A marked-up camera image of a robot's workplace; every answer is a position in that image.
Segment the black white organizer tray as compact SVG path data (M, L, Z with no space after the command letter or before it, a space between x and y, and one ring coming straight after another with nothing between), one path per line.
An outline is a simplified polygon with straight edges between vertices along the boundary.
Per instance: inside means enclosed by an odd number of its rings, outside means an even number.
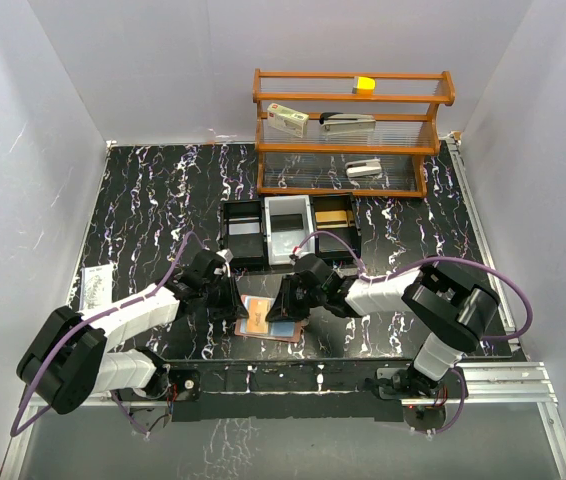
M347 210L355 225L317 229L316 211ZM219 207L219 248L232 254L234 269L281 270L293 254L313 253L332 264L353 265L361 257L362 234L351 194L272 196L224 201ZM231 236L230 223L259 222L259 234Z

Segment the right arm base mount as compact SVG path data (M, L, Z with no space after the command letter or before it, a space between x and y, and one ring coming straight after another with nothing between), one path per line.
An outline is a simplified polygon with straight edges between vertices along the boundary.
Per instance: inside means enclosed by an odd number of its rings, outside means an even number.
M449 429L468 397L465 376L458 369L449 370L440 380L431 380L413 367L379 368L363 380L362 389L380 400L398 403L403 407L404 422L427 434Z

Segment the pink leather card holder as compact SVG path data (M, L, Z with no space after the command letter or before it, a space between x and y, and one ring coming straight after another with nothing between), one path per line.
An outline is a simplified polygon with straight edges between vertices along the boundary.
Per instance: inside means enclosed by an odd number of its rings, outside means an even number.
M247 308L247 301L246 299L249 297L258 297L253 295L242 295L243 303ZM273 341L281 341L287 343L297 343L301 339L301 333L303 327L306 325L305 321L301 322L293 322L293 321L285 321L285 322L276 322L276 323L269 323L269 333L267 335L253 335L247 334L245 332L245 323L247 319L238 320L236 322L235 331L234 333L237 336L241 337L249 337L249 338L256 338L260 340L273 340Z

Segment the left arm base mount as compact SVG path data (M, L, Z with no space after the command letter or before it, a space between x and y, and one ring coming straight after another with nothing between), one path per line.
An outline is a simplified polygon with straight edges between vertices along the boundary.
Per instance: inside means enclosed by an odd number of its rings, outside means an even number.
M146 401L158 401L164 406L164 412L150 423L142 423L135 418L136 413L150 412L154 407L133 407L124 404L121 393L117 390L110 391L110 399L117 405L121 413L126 417L132 427L133 434L142 435L145 440L158 427L165 427L173 418L174 410L178 402L194 402L200 397L201 375L196 370L173 369L168 365L161 367L152 377L144 389L138 389L136 397Z

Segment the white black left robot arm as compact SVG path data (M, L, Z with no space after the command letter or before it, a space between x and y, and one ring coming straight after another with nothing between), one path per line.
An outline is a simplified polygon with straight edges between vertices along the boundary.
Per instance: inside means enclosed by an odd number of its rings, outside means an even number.
M190 265L164 283L86 316L67 306L54 310L17 366L18 377L58 414L77 409L90 395L132 389L157 399L169 390L166 360L146 347L118 351L129 339L203 309L210 321L248 316L230 250L199 251Z

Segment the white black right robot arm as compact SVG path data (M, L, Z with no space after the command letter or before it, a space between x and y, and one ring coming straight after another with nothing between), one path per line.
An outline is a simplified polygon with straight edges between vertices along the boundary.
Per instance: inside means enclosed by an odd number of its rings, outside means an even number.
M430 334L405 369L371 382L389 394L431 397L465 354L474 352L500 306L500 297L452 261L429 257L395 277L343 275L314 254L282 277L269 323L302 321L322 307L339 318L409 311Z

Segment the gold VIP credit card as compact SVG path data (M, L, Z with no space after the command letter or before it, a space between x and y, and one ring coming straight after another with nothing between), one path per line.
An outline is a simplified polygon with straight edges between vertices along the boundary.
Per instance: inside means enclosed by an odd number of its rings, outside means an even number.
M245 332L253 335L267 335L269 323L267 314L272 305L270 298L249 297L247 301L248 318L245 323Z

